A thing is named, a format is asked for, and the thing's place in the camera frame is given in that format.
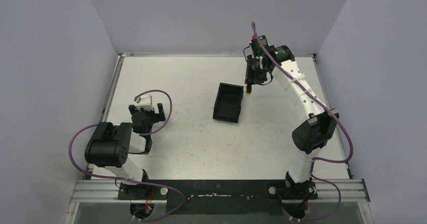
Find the yellow handled screwdriver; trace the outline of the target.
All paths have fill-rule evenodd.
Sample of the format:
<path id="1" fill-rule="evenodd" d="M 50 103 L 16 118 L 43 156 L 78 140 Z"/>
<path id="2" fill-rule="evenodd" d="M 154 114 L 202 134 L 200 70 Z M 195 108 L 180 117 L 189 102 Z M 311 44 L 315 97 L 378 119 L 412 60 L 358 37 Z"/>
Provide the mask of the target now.
<path id="1" fill-rule="evenodd" d="M 252 85 L 251 84 L 246 85 L 246 95 L 247 96 L 251 95 L 251 92 L 252 92 Z"/>

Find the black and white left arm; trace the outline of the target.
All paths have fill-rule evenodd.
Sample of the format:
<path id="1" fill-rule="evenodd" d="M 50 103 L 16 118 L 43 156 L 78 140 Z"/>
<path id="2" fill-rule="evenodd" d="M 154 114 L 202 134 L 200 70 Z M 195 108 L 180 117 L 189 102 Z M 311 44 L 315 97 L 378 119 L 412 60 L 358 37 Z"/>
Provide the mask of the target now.
<path id="1" fill-rule="evenodd" d="M 166 120 L 163 105 L 130 105 L 131 122 L 114 125 L 100 122 L 85 149 L 85 160 L 99 168 L 106 168 L 124 180 L 117 182 L 120 200 L 161 200 L 160 187 L 150 186 L 147 172 L 138 167 L 129 154 L 147 155 L 153 140 L 153 125 Z"/>

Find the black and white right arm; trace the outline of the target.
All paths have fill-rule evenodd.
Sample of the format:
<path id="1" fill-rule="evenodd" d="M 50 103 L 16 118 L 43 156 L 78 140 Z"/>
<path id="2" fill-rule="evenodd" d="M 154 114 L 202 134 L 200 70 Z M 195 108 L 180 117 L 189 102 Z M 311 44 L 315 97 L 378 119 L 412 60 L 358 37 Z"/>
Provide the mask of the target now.
<path id="1" fill-rule="evenodd" d="M 202 151 L 198 161 L 169 164 L 165 179 L 275 176 L 271 198 L 298 205 L 317 199 L 313 159 L 339 115 L 318 99 L 288 48 L 270 56 L 166 55 L 153 64 L 176 97 L 174 138 Z"/>

